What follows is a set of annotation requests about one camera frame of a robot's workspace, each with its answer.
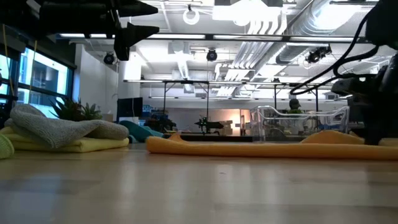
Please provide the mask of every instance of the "person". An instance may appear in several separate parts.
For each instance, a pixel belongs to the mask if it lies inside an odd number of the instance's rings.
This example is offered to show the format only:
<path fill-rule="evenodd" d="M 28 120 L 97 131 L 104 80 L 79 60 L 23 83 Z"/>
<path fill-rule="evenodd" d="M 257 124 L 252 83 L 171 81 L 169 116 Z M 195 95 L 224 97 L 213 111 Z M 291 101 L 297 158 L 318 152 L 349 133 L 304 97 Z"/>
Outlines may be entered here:
<path fill-rule="evenodd" d="M 299 108 L 301 107 L 298 99 L 291 99 L 289 101 L 290 110 L 287 112 L 288 114 L 300 114 L 303 113 Z"/>

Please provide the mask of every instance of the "wooden floor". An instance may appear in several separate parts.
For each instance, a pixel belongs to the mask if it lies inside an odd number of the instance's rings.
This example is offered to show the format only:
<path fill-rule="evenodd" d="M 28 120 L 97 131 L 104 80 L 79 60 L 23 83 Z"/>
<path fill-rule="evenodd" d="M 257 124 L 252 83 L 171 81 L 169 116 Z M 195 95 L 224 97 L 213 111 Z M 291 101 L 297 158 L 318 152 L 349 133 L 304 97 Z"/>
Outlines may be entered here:
<path fill-rule="evenodd" d="M 398 223 L 398 163 L 117 149 L 0 161 L 0 223 Z"/>

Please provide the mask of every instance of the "gray towel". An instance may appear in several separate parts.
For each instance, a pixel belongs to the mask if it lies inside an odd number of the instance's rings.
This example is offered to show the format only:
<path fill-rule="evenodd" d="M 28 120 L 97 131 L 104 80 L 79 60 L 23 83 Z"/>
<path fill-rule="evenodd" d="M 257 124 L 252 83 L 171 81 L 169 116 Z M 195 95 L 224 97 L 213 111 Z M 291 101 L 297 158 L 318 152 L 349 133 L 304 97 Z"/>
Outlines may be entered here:
<path fill-rule="evenodd" d="M 123 140 L 128 137 L 126 127 L 108 121 L 67 121 L 47 118 L 31 105 L 17 105 L 5 123 L 21 136 L 52 149 L 65 146 L 82 137 Z"/>

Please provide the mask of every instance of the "teal cushion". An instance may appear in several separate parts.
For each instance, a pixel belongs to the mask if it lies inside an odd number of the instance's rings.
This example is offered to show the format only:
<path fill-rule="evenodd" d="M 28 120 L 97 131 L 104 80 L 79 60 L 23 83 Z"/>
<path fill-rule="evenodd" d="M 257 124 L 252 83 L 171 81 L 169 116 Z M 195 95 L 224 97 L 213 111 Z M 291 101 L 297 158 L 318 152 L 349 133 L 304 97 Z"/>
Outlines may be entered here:
<path fill-rule="evenodd" d="M 163 133 L 160 133 L 158 131 L 154 131 L 148 126 L 143 126 L 143 128 L 145 128 L 147 131 L 149 131 L 153 136 L 160 137 L 160 138 L 163 137 Z"/>
<path fill-rule="evenodd" d="M 153 131 L 149 127 L 145 128 L 145 127 L 139 126 L 138 124 L 133 123 L 131 121 L 120 121 L 119 124 L 128 128 L 129 134 L 132 135 L 138 142 L 145 142 L 145 140 L 149 136 L 158 136 L 158 137 L 163 136 L 162 133 Z"/>

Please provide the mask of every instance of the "computer monitor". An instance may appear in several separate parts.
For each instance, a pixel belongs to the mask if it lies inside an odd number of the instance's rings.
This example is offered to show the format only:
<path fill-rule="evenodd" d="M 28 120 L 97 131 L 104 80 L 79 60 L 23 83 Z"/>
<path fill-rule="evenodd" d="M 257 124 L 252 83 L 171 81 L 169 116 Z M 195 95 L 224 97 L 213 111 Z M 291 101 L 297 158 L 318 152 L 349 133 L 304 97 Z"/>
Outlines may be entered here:
<path fill-rule="evenodd" d="M 142 97 L 118 99 L 117 122 L 119 122 L 119 118 L 141 117 L 142 106 Z"/>

